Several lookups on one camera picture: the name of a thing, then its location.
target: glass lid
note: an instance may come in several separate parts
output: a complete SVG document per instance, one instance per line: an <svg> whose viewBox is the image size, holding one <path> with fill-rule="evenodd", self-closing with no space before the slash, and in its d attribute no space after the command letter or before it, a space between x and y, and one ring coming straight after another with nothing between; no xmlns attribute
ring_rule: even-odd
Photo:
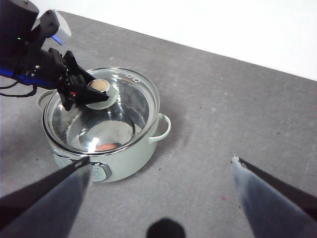
<svg viewBox="0 0 317 238"><path fill-rule="evenodd" d="M43 116L47 135L61 149L79 154L113 153L133 145L158 116L157 89L146 77L128 69L88 72L118 90L115 103L99 110L80 106L66 111L55 92Z"/></svg>

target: white wall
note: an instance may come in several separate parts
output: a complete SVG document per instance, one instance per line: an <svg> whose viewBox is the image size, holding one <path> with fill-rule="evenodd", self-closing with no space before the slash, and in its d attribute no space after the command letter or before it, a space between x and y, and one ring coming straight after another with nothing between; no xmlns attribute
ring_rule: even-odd
<svg viewBox="0 0 317 238"><path fill-rule="evenodd" d="M31 0L317 80L316 0Z"/></svg>

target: pot handle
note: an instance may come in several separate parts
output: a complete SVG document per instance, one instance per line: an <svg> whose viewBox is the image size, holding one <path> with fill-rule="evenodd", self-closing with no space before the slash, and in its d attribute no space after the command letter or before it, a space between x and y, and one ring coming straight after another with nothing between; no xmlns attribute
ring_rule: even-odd
<svg viewBox="0 0 317 238"><path fill-rule="evenodd" d="M153 142L156 142L156 141L160 141L160 140L163 140L165 137L168 136L169 132L170 132L170 129L172 127L172 123L170 121L170 119L168 118L168 116L160 113L158 115L158 119L161 120L161 119L164 119L164 121L167 122L167 129L166 129L166 132L164 132L162 135L158 135L158 136L152 136L152 137L149 137L149 142L150 143L153 143Z"/></svg>
<svg viewBox="0 0 317 238"><path fill-rule="evenodd" d="M47 97L48 95L53 94L55 91L56 91L56 90L47 90L47 91L44 91L44 92L39 96L39 98L38 98L38 100L37 100L37 103L38 103L38 106L39 106L39 108L40 108L41 110L42 110L42 108L41 108L41 103L42 103L43 99L44 99L45 97Z"/></svg>

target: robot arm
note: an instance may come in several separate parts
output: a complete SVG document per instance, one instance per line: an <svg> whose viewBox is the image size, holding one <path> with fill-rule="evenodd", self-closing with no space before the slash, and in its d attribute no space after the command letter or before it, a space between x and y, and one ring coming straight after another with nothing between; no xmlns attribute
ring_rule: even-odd
<svg viewBox="0 0 317 238"><path fill-rule="evenodd" d="M71 51L42 50L46 38L63 44L70 30L61 15L48 10L39 14L28 0L0 0L0 75L35 88L57 89L68 111L73 104L106 101L108 96L87 84L95 78L81 68Z"/></svg>

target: metal rim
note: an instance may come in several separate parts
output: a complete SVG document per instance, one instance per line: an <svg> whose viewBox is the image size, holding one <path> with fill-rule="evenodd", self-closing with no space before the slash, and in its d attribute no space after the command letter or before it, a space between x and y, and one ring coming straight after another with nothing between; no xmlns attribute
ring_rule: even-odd
<svg viewBox="0 0 317 238"><path fill-rule="evenodd" d="M144 138L145 135L148 134L148 132L152 129L153 125L155 124L155 122L157 121L158 119L158 116L159 116L159 107L160 107L160 98L159 98L159 92L156 88L156 86L147 78L145 77L144 75L134 71L134 70L130 70L130 69L127 69L127 68L121 68L121 67L99 67L99 68L95 68L95 69L89 69L87 70L87 72L91 72L91 71L96 71L96 70L100 70L100 69L109 69L109 68L113 68L113 69L123 69L123 70L127 70L127 71L130 71L130 72L134 72L138 75L141 75L142 77L144 77L145 79L147 79L151 85L153 86L154 90L156 91L157 95L158 95L158 101L157 101L157 112L155 113L154 115L154 120L153 122L150 124L149 128L147 130L144 131L144 134L142 136L139 136L137 137L134 141L132 142L128 142L126 143L125 145L123 146L120 146L118 148L114 148L114 149L111 149L111 150L104 150L104 151L98 151L98 152L91 152L91 153L88 153L88 152L85 152L85 151L80 151L80 150L75 150L75 149L72 149L73 147L65 147L64 144L62 143L59 143L49 132L48 130L48 125L46 124L46 120L45 120L45 116L46 114L48 113L48 105L50 104L50 102L52 101L52 98L53 96L57 93L57 91L55 93L52 94L51 98L49 99L48 103L45 105L45 108L44 108L44 111L43 111L43 116L42 116L42 123L43 123L43 128L44 128L44 132L46 134L46 136L50 139L50 141L57 147L59 148L60 150L62 151L66 151L68 153L71 153L75 156L91 156L91 157L99 157L99 156L105 156L105 155L111 155L111 154L116 154L116 153L119 153L123 150L126 150L130 147L132 147L133 145L135 145L136 143L138 143L141 139Z"/></svg>

